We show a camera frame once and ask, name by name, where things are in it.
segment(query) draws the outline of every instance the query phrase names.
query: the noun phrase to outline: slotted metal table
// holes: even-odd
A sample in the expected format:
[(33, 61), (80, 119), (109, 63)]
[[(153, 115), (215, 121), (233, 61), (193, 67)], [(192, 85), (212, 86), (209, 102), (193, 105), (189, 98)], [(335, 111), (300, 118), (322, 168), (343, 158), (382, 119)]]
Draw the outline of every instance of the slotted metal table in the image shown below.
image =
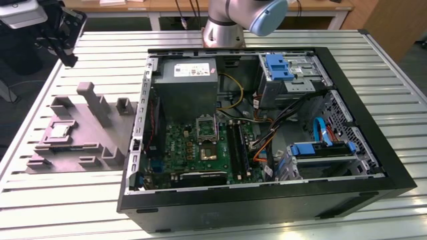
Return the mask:
[(87, 32), (75, 48), (79, 62), (75, 68), (56, 64), (0, 163), (1, 240), (427, 239), (427, 98), (408, 77), (371, 36), (358, 31), (276, 31), (267, 37), (247, 32), (244, 38), (248, 47), (330, 48), (418, 188), (344, 218), (148, 235), (116, 213), (120, 171), (28, 175), (25, 164), (53, 115), (47, 105), (55, 96), (84, 103), (76, 87), (91, 81), (107, 101), (137, 101), (147, 50), (201, 47), (201, 34)]

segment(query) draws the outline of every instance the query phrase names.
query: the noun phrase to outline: blue plastic latch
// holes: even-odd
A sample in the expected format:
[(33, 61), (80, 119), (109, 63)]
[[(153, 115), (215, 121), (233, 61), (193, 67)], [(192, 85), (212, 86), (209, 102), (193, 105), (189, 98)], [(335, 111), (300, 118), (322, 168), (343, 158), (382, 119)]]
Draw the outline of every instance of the blue plastic latch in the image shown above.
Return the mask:
[(311, 143), (295, 144), (300, 155), (312, 155), (315, 154), (315, 148)]
[(271, 79), (274, 81), (292, 81), (294, 74), (288, 69), (288, 61), (284, 60), (282, 54), (267, 54), (266, 55), (266, 64), (271, 73)]
[(296, 148), (296, 146), (295, 146), (295, 145), (294, 145), (294, 146), (291, 146), (291, 152), (292, 152), (292, 155), (294, 155), (294, 156), (300, 155), (299, 149)]
[(347, 143), (347, 146), (348, 146), (348, 148), (350, 148), (351, 153), (355, 153), (356, 150), (358, 150), (355, 143), (354, 143), (352, 141), (350, 141), (350, 142)]

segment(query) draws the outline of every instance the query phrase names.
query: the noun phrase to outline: orange wire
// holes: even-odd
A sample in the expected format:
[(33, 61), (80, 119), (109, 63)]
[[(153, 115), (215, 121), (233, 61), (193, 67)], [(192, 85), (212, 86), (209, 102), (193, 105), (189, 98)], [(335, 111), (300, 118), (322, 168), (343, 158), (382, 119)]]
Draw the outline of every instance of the orange wire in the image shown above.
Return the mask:
[(268, 145), (268, 143), (274, 140), (276, 133), (274, 133), (274, 135), (270, 137), (270, 139), (266, 141), (266, 143), (262, 145), (260, 149), (257, 150), (255, 156), (253, 156), (253, 161), (259, 162), (262, 160), (262, 158), (259, 158), (259, 155), (263, 151), (263, 149), (266, 148), (266, 146)]
[(332, 140), (338, 141), (339, 139), (336, 138), (335, 133), (334, 133), (330, 125), (326, 127), (326, 130), (327, 130), (328, 134), (331, 135)]
[[(259, 110), (256, 109), (256, 110), (253, 111), (253, 119), (257, 120), (257, 121), (263, 121), (264, 119), (263, 119), (263, 118), (259, 118), (259, 117), (256, 116), (256, 115), (257, 115), (257, 112), (259, 112)], [(272, 123), (274, 120), (272, 120), (271, 118), (267, 118), (267, 122)]]

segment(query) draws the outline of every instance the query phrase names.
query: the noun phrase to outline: wire bundle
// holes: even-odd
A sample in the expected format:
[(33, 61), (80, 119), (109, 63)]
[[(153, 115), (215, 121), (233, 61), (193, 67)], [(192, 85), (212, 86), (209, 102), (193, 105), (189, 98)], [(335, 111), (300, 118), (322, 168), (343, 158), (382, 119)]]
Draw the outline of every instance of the wire bundle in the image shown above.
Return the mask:
[(271, 144), (272, 139), (276, 135), (276, 131), (278, 131), (279, 127), (282, 126), (282, 123), (298, 112), (298, 110), (300, 109), (300, 106), (303, 105), (303, 103), (307, 100), (310, 100), (314, 97), (324, 95), (327, 92), (328, 92), (328, 90), (324, 89), (318, 92), (307, 93), (290, 106), (287, 106), (287, 108), (279, 113), (276, 119), (272, 121), (272, 123), (270, 125), (270, 132), (252, 143), (252, 145), (257, 145), (259, 143), (266, 141), (253, 156), (255, 162), (267, 162), (266, 159), (259, 158), (259, 155), (260, 155), (263, 149), (267, 148), (268, 145)]

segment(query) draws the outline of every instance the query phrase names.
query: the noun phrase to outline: label sticker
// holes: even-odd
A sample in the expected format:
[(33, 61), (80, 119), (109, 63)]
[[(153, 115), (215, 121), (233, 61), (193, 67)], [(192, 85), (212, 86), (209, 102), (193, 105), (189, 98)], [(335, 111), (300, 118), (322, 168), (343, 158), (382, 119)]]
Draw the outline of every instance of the label sticker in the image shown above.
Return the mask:
[(175, 65), (173, 77), (201, 77), (209, 75), (208, 63), (183, 63)]
[(268, 174), (270, 177), (274, 176), (274, 170), (270, 168), (270, 166), (266, 165), (264, 172)]
[(129, 7), (127, 10), (128, 11), (145, 11), (147, 8), (145, 7)]
[(253, 99), (253, 108), (259, 109), (260, 107), (260, 101), (257, 101), (256, 99)]
[(292, 73), (303, 73), (303, 70), (298, 66), (295, 66), (295, 67), (291, 67), (291, 72)]

